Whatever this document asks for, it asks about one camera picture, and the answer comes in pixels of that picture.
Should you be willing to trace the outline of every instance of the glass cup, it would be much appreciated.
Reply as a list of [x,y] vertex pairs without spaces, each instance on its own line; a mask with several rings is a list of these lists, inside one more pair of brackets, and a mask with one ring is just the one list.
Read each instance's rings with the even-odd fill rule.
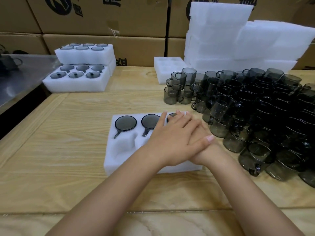
[[250,126],[248,130],[251,132],[252,139],[250,142],[261,143],[271,149],[271,131],[269,129],[262,127],[255,128],[254,126]]
[[281,78],[282,83],[287,85],[296,85],[302,81],[300,77],[290,74],[284,74]]
[[221,85],[215,89],[215,92],[213,93],[213,95],[216,97],[219,95],[234,96],[235,91],[231,89],[230,87]]
[[227,79],[225,80],[224,86],[227,86],[234,91],[239,91],[243,87],[243,84],[235,79]]
[[281,79],[284,72],[280,69],[269,68],[266,71],[266,76],[270,77],[274,82],[278,82]]
[[241,126],[231,126],[223,139],[223,145],[231,152],[240,153],[251,138],[250,131]]
[[294,106],[294,108],[300,110],[306,109],[312,112],[314,110],[314,100],[314,97],[311,97],[304,93],[298,93],[295,100],[292,102],[292,105]]
[[186,86],[185,86],[185,88],[180,92],[179,95],[180,95],[180,97],[183,98],[182,101],[177,100],[179,103],[190,104],[192,101],[192,97],[193,97],[193,91],[191,91],[191,90],[186,91]]
[[289,94],[292,94],[292,92],[297,92],[302,88],[301,84],[287,85],[287,84],[280,83],[280,81],[278,81],[277,83],[273,83],[273,86],[275,87],[275,91],[285,92]]
[[274,107],[270,103],[263,101],[256,102],[253,105],[254,113],[249,119],[250,125],[255,127],[266,127],[270,129],[274,124]]
[[185,74],[182,72],[173,72],[171,73],[171,78],[167,79],[165,84],[174,90],[180,91],[184,88],[185,81]]
[[183,68],[181,70],[182,76],[181,79],[185,79],[184,84],[188,81],[189,83],[193,83],[196,78],[197,70],[193,68]]
[[203,81],[202,81],[202,87],[205,91],[205,94],[208,90],[208,87],[209,87],[209,79],[212,79],[212,78],[215,78],[215,79],[218,79],[218,77],[216,76],[216,73],[215,71],[207,71],[205,72],[204,74],[204,77],[203,77]]
[[210,120],[208,121],[211,133],[219,138],[225,137],[233,123],[233,118],[227,114],[223,115],[221,119],[216,119],[211,116]]
[[207,90],[205,95],[208,97],[213,97],[216,93],[216,88],[218,87],[219,79],[218,78],[209,78],[207,79]]
[[263,84],[269,84],[269,85],[273,83],[272,78],[270,78],[268,76],[257,76],[256,81],[263,83]]
[[175,104],[176,102],[181,102],[183,100],[184,98],[179,95],[178,90],[174,90],[172,87],[164,88],[164,97],[163,97],[164,103]]
[[204,92],[204,74],[196,73],[195,80],[186,81],[186,85],[190,84],[190,90],[194,92],[194,95],[197,96],[197,94],[202,94]]
[[255,94],[258,98],[264,95],[264,90],[255,85],[245,85],[242,91]]
[[283,148],[276,153],[275,162],[266,168],[266,172],[279,181],[287,181],[303,171],[304,164],[300,154]]
[[234,113],[236,100],[230,96],[219,95],[212,103],[211,115],[216,119],[222,119],[224,114],[232,115]]
[[315,96],[315,84],[305,84],[301,88],[300,92],[303,94],[309,95],[311,97],[314,97]]
[[209,102],[209,97],[206,95],[198,95],[191,108],[198,113],[203,113],[206,110],[206,103]]
[[210,121],[210,118],[211,118],[211,103],[206,103],[206,109],[204,110],[202,114],[202,120],[208,123]]
[[216,75],[219,78],[219,85],[222,85],[225,83],[226,80],[234,79],[236,76],[236,73],[234,71],[226,69],[223,71],[218,71]]
[[264,76],[265,71],[263,69],[259,68],[251,68],[251,69],[245,69],[243,71],[247,71],[246,79],[244,84],[250,84],[256,80],[257,76]]
[[307,169],[299,173],[299,177],[309,186],[315,188],[315,159],[308,160],[305,164]]
[[252,106],[255,103],[257,96],[250,92],[238,91],[236,92],[235,114],[242,115],[245,119],[249,118],[253,112]]
[[294,96],[292,94],[286,93],[286,92],[274,92],[271,97],[273,99],[280,99],[283,101],[286,101],[288,103],[292,102],[294,99]]
[[252,176],[258,176],[271,163],[274,155],[270,148],[261,143],[249,143],[238,156],[238,162]]
[[270,96],[274,92],[275,87],[270,84],[264,84],[262,82],[255,83],[257,87],[264,91],[264,96]]

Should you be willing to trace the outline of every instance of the stainless steel table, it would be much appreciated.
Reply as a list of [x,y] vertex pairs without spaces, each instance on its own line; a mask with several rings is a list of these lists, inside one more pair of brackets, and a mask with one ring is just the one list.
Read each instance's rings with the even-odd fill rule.
[[10,71],[8,76],[0,77],[0,114],[39,86],[60,65],[56,55],[10,56],[19,58],[23,63],[19,70]]

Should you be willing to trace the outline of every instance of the finger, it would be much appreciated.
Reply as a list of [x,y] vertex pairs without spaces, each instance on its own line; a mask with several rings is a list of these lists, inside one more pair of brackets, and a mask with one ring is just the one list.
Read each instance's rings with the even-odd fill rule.
[[184,129],[191,135],[199,125],[201,125],[201,121],[199,119],[191,120],[189,123],[187,123]]
[[176,122],[176,125],[183,128],[191,120],[191,118],[192,118],[191,114],[185,115]]
[[173,116],[167,115],[168,122],[171,121],[172,118],[173,118]]
[[169,123],[174,124],[176,123],[179,119],[181,119],[182,117],[184,117],[184,113],[182,113],[179,110],[176,110],[176,115],[169,121]]
[[166,118],[167,112],[163,112],[160,116],[160,119],[158,120],[157,124],[155,125],[154,129],[159,130],[161,127],[164,126],[165,118]]
[[188,145],[187,154],[189,156],[194,156],[198,154],[202,150],[206,149],[207,146],[209,146],[214,141],[214,139],[215,139],[214,135],[209,135],[196,141],[192,145]]

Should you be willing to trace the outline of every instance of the black logo on box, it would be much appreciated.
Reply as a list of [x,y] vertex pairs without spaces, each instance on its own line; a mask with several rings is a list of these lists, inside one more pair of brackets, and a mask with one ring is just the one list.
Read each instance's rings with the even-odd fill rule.
[[50,9],[59,15],[68,15],[72,10],[72,5],[74,12],[83,17],[82,9],[79,5],[72,3],[71,0],[45,0]]
[[127,58],[125,59],[116,59],[116,66],[128,66],[127,65]]
[[257,0],[239,0],[239,3],[245,5],[253,5],[255,7],[257,5]]
[[72,9],[71,0],[45,0],[50,9],[59,15],[68,15]]
[[114,5],[114,6],[120,7],[121,4],[119,3],[119,1],[121,1],[121,0],[103,0],[103,4],[104,5]]
[[315,70],[315,66],[304,66],[304,68],[302,70]]
[[[202,2],[209,2],[209,0],[194,0],[194,1],[202,1]],[[190,7],[191,7],[192,0],[189,0],[186,6],[186,17],[190,20]]]

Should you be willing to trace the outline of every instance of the white foam tray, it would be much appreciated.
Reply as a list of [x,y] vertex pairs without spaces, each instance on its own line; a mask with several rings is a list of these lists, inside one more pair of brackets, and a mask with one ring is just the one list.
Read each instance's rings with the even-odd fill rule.
[[[108,66],[104,66],[104,69],[100,73],[100,76],[95,79],[89,79],[86,74],[89,72],[99,72],[92,70],[93,65],[89,64],[89,69],[86,72],[76,70],[76,67],[80,66],[74,64],[74,69],[66,71],[61,71],[58,67],[55,71],[50,73],[44,80],[43,83],[47,89],[52,93],[63,93],[63,92],[103,92],[106,88],[108,80],[111,76],[111,71]],[[51,75],[57,72],[64,72],[66,75],[59,79],[52,79]],[[73,72],[81,72],[83,75],[79,78],[73,79],[69,77],[69,74]]]
[[186,63],[180,57],[154,57],[154,69],[159,84],[165,84],[173,72],[181,72]]
[[[73,46],[71,50],[63,50],[58,48],[55,53],[58,60],[62,64],[102,64],[109,65],[114,59],[114,48],[113,45],[108,44],[107,46],[97,46],[106,44],[80,44],[78,46]],[[78,50],[78,48],[87,48],[86,50]],[[94,51],[93,48],[102,49],[100,51]]]
[[[148,142],[152,131],[149,131],[147,136],[143,137],[142,135],[145,129],[141,124],[141,119],[147,114],[149,113],[113,115],[107,139],[106,155],[104,161],[104,169],[108,176],[111,175],[122,163],[124,163],[124,161],[127,160],[136,150]],[[121,132],[118,137],[114,139],[114,136],[117,133],[115,121],[124,115],[130,115],[136,118],[137,125],[131,131]],[[202,166],[195,165],[190,161],[186,161],[174,167],[164,167],[158,173],[175,173],[201,169]]]

